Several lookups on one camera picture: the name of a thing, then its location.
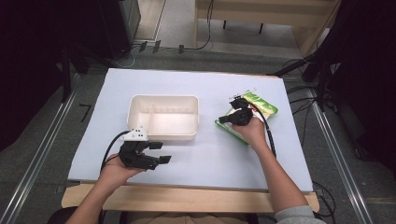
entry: table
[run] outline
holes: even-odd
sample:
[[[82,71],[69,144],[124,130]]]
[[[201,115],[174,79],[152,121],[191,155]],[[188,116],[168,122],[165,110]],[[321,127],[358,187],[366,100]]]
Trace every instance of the table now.
[[[194,44],[198,20],[207,19],[210,0],[195,0]],[[289,25],[305,57],[331,27],[341,0],[215,0],[212,20]]]
[[[108,204],[112,205],[106,205],[107,208],[156,211],[156,202],[164,201],[179,203],[175,208],[162,206],[158,209],[192,211],[201,208],[195,205],[189,208],[182,204],[191,202],[189,201],[191,199],[195,202],[218,203],[215,199],[227,202],[229,200],[226,198],[236,197],[238,200],[233,200],[234,203],[230,202],[237,204],[236,210],[242,202],[247,204],[247,210],[253,210],[248,203],[259,204],[260,208],[256,208],[257,210],[263,208],[266,211],[271,210],[265,178],[257,156],[253,150],[241,144],[214,122],[230,108],[228,104],[230,96],[253,88],[257,89],[256,94],[265,96],[263,97],[265,100],[273,102],[278,107],[278,113],[268,119],[276,145],[277,159],[296,185],[306,193],[313,208],[318,208],[316,206],[318,200],[312,192],[312,182],[282,79],[220,73],[124,69],[108,70],[105,84],[87,131],[78,146],[68,177],[83,184],[66,191],[63,206],[78,204],[92,187],[92,182],[99,176],[100,163],[108,143],[117,133],[127,128],[129,101],[134,95],[183,94],[195,95],[200,101],[200,124],[195,139],[189,142],[165,142],[161,150],[146,150],[145,153],[150,156],[158,157],[166,154],[173,157],[170,163],[160,165],[155,171],[148,171],[128,180],[130,186],[119,189],[112,196],[114,200],[109,199]],[[116,142],[110,153],[118,152],[120,144],[121,141]],[[174,195],[185,193],[189,197],[183,199],[172,196],[170,192],[178,192]],[[137,201],[121,203],[117,198],[140,199],[139,204],[144,202],[153,202],[153,204],[151,208],[141,207],[134,203]],[[219,210],[234,212],[227,207],[220,207]]]

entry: plastic tray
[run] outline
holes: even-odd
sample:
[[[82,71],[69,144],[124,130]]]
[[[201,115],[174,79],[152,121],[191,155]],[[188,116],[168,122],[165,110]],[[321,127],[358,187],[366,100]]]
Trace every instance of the plastic tray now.
[[[148,140],[191,140],[198,130],[198,98],[136,95],[128,113],[130,130],[143,128]]]

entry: floor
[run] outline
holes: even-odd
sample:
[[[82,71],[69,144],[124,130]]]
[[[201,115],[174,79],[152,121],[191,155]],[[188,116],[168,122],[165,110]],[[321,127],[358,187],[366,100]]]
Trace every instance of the floor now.
[[[178,46],[192,48],[192,24],[194,0],[166,0],[163,10],[162,0],[141,0],[142,13],[144,3],[157,6],[154,15],[155,28],[150,28],[148,35],[141,35],[136,43],[149,41],[150,46],[161,40],[159,52],[153,54],[146,49],[143,52],[134,50],[131,55],[117,60],[117,63],[135,69],[174,69],[201,71],[203,69],[219,72],[262,74],[276,71],[288,60],[301,59],[302,56],[294,41],[288,26],[264,24],[259,35],[259,24],[228,22],[222,29],[222,21],[211,22],[211,38],[208,45],[200,52],[185,52],[177,54]],[[202,46],[208,37],[205,20],[199,22],[198,45]],[[106,74],[103,66],[94,65],[83,79],[76,77],[76,96],[65,109],[67,115],[60,117],[62,127],[50,139],[45,162],[35,164],[38,172],[33,174],[36,181],[32,185],[19,189],[21,180],[26,175],[35,152],[42,148],[41,140],[46,137],[46,131],[51,127],[59,109],[62,90],[57,91],[45,107],[37,114],[26,128],[21,138],[7,150],[0,153],[0,211],[6,211],[10,196],[20,191],[21,206],[15,205],[13,214],[16,217],[0,223],[45,223],[49,210],[60,207],[64,188],[76,183],[65,179],[67,168],[73,159],[80,137],[84,134],[92,110],[86,106],[94,105],[95,98],[101,90]],[[284,76],[287,89],[306,85],[300,78],[300,71]],[[290,100],[311,96],[312,92],[300,90],[290,93]],[[297,110],[300,104],[293,104],[292,110]],[[354,146],[343,128],[342,121],[330,109],[321,113],[317,107],[311,107],[294,117],[296,128],[304,144],[304,154],[312,179],[319,192],[324,192],[324,198],[332,205],[331,196],[336,202],[335,220],[337,223],[393,223],[396,218],[396,182],[393,175],[380,163],[375,161],[360,161],[354,154]],[[320,213],[328,214],[326,204],[320,202]],[[108,213],[106,223],[114,223],[119,213]],[[273,223],[260,214],[260,223]],[[325,217],[327,223],[332,223],[331,217]]]

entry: gray floor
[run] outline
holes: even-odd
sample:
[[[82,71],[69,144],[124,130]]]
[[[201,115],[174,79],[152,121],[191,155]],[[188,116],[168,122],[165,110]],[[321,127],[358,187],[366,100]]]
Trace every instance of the gray floor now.
[[[188,10],[191,8],[187,6],[191,6],[191,2],[193,1],[183,1],[183,3],[177,6],[172,5],[172,3],[174,4],[175,2],[178,1],[168,0],[166,8],[178,9],[178,7],[184,6],[186,9],[185,13],[188,14]],[[178,46],[179,43],[187,43],[188,39],[190,39],[189,37],[183,37],[183,39],[172,42],[172,40],[182,37],[181,35],[175,35],[181,34],[181,32],[171,32],[173,34],[171,35],[164,31],[169,31],[169,29],[165,28],[170,26],[169,21],[172,21],[171,15],[172,11],[164,12],[163,22],[160,27],[159,38],[162,39],[162,45],[164,47]],[[238,27],[247,29],[243,24],[237,26],[230,24],[230,30],[239,29]],[[267,35],[269,37],[264,41],[266,44],[262,44],[262,49],[257,48],[257,50],[250,51],[256,47],[242,48],[241,46],[243,46],[243,44],[237,41],[238,38],[245,38],[242,36],[238,37],[237,35],[230,38],[233,40],[229,43],[230,45],[222,45],[220,44],[220,37],[213,35],[214,47],[211,50],[190,51],[183,54],[178,54],[174,49],[162,49],[156,54],[152,54],[149,50],[140,53],[134,52],[134,65],[131,66],[131,68],[219,71],[262,75],[279,70],[288,59],[301,57],[299,56],[295,43],[292,41],[288,27],[268,25],[267,28]],[[235,49],[238,49],[238,54],[235,54],[233,51]],[[122,59],[120,63],[131,64],[132,61],[132,58],[128,57]],[[300,72],[298,70],[291,73],[292,75],[283,76],[287,89],[305,85],[300,79]],[[76,98],[73,104],[71,104],[64,123],[50,147],[49,154],[43,163],[41,171],[38,173],[35,183],[23,202],[21,211],[17,211],[18,216],[14,223],[46,223],[50,215],[61,208],[63,188],[76,184],[67,181],[67,173],[71,161],[73,160],[75,150],[78,147],[79,141],[85,132],[92,114],[91,109],[88,117],[81,121],[84,118],[87,108],[80,106],[80,104],[94,106],[96,97],[104,82],[105,75],[106,69],[102,65],[92,61],[90,72],[88,75],[82,76]],[[306,90],[301,90],[291,93],[290,99],[294,100],[306,96]],[[0,214],[3,214],[3,211],[6,210],[15,188],[22,179],[41,140],[45,136],[46,130],[55,117],[61,105],[61,97],[62,89],[59,89],[31,121],[20,139],[6,150],[0,152],[0,168],[2,170],[0,173]],[[299,104],[293,104],[291,106],[292,110],[298,107]],[[396,197],[396,182],[392,173],[379,162],[358,160],[355,157],[354,147],[340,118],[328,108],[326,109],[325,115],[333,129],[343,156],[346,159],[347,166],[361,191],[362,197],[366,201],[373,223],[394,223],[396,219],[396,214],[394,213],[394,211],[396,211],[396,202],[394,200]],[[304,155],[312,179],[319,182],[319,184],[328,189],[333,195],[336,202],[336,223],[359,223],[358,216],[356,215],[347,193],[346,185],[343,183],[336,167],[323,131],[318,125],[316,114],[313,110],[309,111],[304,129],[305,116],[306,110],[297,113],[294,116],[294,120],[301,139],[303,138],[305,130]],[[327,201],[331,201],[328,194],[325,194],[325,198]],[[320,213],[328,214],[323,201],[319,201]],[[107,214],[106,223],[117,222],[119,214],[119,212],[109,212]],[[325,217],[324,219],[327,223],[332,223],[329,217]],[[260,220],[261,223],[273,223],[265,218],[264,215],[260,215]]]

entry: sleeve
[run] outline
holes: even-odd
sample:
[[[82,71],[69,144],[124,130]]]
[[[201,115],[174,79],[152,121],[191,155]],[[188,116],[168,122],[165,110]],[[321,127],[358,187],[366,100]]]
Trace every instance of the sleeve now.
[[[309,205],[296,206],[282,210],[275,214],[278,224],[326,224],[324,221],[316,219]]]

